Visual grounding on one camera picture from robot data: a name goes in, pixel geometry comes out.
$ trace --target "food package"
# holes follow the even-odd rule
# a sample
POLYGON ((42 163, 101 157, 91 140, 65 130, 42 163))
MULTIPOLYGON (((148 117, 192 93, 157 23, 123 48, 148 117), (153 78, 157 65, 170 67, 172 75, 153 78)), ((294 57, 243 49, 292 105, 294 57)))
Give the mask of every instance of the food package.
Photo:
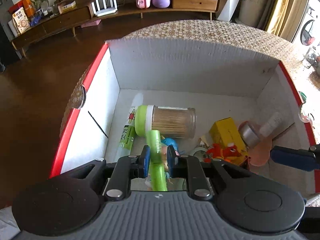
POLYGON ((24 12, 23 8, 20 8, 12 15, 14 25, 20 34, 24 33, 26 29, 30 27, 29 20, 24 12))
POLYGON ((215 122, 209 134, 213 143, 219 144, 221 149, 227 149, 236 146, 241 153, 240 157, 229 157, 228 159, 235 165, 242 164, 247 158, 246 146, 238 132, 238 129, 231 117, 215 122))
POLYGON ((26 15, 31 18, 33 15, 35 15, 35 9, 32 6, 31 0, 22 0, 23 8, 26 12, 26 15))

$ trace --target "orange box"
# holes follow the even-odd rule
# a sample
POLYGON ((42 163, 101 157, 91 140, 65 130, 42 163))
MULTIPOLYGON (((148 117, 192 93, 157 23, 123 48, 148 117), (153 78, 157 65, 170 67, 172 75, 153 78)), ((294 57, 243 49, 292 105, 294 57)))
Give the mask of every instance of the orange box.
POLYGON ((29 18, 35 15, 36 12, 32 6, 31 0, 22 0, 22 3, 23 3, 24 11, 29 18))

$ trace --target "beige curtain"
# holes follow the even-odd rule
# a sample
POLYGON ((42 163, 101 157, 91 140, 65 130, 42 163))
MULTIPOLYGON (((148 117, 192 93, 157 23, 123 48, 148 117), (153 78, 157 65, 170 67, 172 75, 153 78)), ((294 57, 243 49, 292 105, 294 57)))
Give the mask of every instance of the beige curtain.
POLYGON ((309 0, 276 0, 266 32, 292 41, 309 0))

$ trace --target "white planter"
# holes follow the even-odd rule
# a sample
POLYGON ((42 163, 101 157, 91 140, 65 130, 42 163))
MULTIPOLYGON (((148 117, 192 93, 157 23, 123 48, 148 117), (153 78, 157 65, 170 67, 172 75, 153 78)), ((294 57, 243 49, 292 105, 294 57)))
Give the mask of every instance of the white planter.
POLYGON ((229 22, 240 0, 227 0, 217 20, 229 22))

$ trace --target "wooden floor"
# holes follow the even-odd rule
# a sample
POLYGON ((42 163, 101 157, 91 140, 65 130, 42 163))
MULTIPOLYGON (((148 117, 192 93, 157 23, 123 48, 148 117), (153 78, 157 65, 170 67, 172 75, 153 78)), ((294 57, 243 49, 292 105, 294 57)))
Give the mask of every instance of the wooden floor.
POLYGON ((192 12, 148 13, 103 20, 49 37, 0 74, 0 208, 28 185, 48 178, 60 123, 77 81, 103 42, 161 22, 208 19, 192 12))

